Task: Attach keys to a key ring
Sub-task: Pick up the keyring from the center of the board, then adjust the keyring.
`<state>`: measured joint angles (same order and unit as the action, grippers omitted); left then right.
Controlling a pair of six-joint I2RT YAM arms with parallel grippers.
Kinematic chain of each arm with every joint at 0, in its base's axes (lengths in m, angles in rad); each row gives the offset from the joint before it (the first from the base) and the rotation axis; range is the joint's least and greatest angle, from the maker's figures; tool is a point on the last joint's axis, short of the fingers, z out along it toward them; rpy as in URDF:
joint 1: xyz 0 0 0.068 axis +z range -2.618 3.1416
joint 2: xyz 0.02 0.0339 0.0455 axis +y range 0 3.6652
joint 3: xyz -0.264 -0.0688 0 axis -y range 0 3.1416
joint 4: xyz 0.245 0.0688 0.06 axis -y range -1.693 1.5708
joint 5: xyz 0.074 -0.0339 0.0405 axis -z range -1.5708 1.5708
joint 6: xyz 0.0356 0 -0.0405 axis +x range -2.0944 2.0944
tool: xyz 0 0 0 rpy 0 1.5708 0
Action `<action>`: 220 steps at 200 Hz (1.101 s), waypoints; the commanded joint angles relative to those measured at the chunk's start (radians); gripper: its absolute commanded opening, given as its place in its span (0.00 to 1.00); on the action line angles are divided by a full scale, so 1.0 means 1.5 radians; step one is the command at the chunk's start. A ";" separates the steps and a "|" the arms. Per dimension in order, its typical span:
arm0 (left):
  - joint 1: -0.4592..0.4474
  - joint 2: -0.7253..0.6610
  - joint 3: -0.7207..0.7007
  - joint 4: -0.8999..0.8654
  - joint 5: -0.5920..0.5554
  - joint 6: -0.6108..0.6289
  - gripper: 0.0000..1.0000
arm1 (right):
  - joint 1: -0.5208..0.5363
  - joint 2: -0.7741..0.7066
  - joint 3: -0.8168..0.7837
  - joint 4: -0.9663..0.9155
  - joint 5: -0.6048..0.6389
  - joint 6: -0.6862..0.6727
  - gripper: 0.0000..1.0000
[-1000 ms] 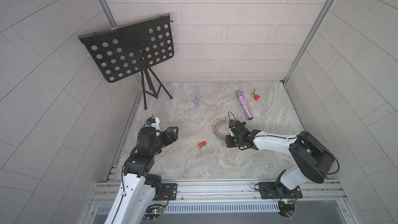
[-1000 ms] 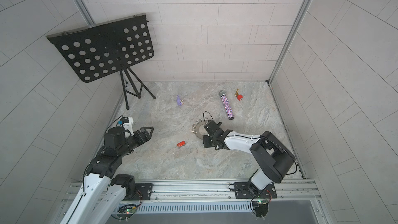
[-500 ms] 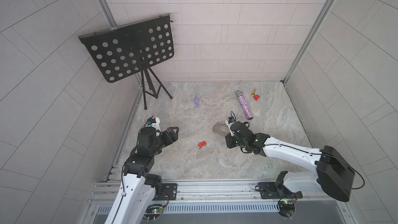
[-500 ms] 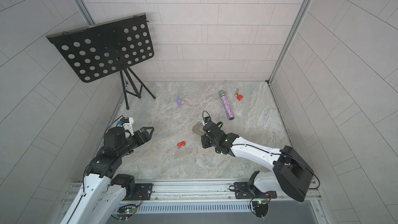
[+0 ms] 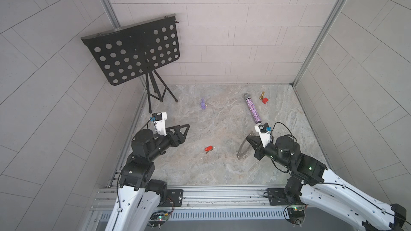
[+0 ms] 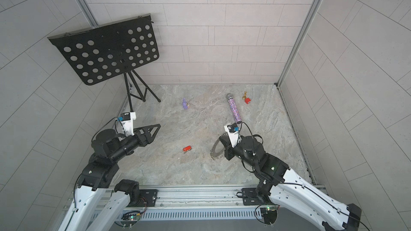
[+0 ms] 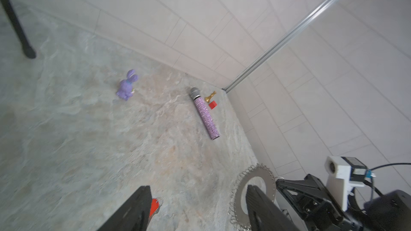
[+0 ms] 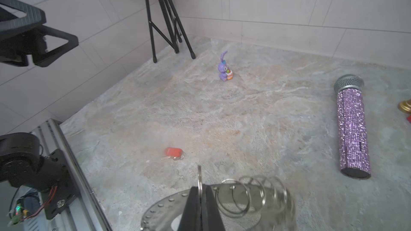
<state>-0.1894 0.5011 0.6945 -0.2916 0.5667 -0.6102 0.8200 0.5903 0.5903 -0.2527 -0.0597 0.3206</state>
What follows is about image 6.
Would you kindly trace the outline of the metal disc with key rings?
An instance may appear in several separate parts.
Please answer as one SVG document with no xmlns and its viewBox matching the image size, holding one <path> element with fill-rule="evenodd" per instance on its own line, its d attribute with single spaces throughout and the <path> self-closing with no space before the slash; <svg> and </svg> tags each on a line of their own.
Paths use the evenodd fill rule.
<svg viewBox="0 0 411 231">
<path fill-rule="evenodd" d="M 215 141 L 214 145 L 212 146 L 211 150 L 210 150 L 210 156 L 212 158 L 212 160 L 218 160 L 221 159 L 224 156 L 224 151 L 225 151 L 225 147 L 222 144 L 222 142 L 220 141 L 220 138 L 228 138 L 228 134 L 224 133 L 222 135 L 220 135 L 217 140 Z"/>
</svg>

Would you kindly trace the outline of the small red key tag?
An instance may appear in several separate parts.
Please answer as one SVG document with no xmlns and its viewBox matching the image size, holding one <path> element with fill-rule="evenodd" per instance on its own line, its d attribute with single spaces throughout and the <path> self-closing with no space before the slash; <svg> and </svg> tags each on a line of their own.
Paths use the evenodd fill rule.
<svg viewBox="0 0 411 231">
<path fill-rule="evenodd" d="M 186 147 L 183 149 L 183 152 L 186 153 L 186 152 L 191 151 L 191 150 L 192 150 L 192 147 L 189 145 L 189 146 L 186 146 Z"/>
</svg>

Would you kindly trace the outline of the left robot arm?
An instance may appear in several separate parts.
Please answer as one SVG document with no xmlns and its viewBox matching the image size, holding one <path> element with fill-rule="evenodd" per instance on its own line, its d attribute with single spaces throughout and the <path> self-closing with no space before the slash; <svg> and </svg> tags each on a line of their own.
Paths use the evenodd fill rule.
<svg viewBox="0 0 411 231">
<path fill-rule="evenodd" d="M 131 134 L 118 134 L 114 129 L 100 131 L 92 140 L 94 153 L 79 175 L 73 190 L 73 202 L 60 224 L 61 231 L 108 231 L 127 207 L 135 210 L 125 214 L 125 222 L 145 214 L 157 201 L 156 189 L 140 190 L 139 183 L 121 180 L 112 190 L 109 202 L 93 220 L 100 200 L 109 191 L 119 161 L 134 153 L 138 147 L 151 144 L 160 125 L 132 129 Z"/>
</svg>

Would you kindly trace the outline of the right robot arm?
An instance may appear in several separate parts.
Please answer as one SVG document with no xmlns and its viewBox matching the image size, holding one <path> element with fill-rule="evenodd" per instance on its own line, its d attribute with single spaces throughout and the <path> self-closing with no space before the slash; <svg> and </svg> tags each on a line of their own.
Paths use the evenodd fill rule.
<svg viewBox="0 0 411 231">
<path fill-rule="evenodd" d="M 232 140 L 219 137 L 227 160 L 238 158 L 252 168 L 258 178 L 256 199 L 262 204 L 275 204 L 309 221 L 320 231 L 356 231 L 361 224 L 362 210 L 346 205 L 321 192 L 304 180 L 279 158 L 267 153 L 255 136 Z"/>
</svg>

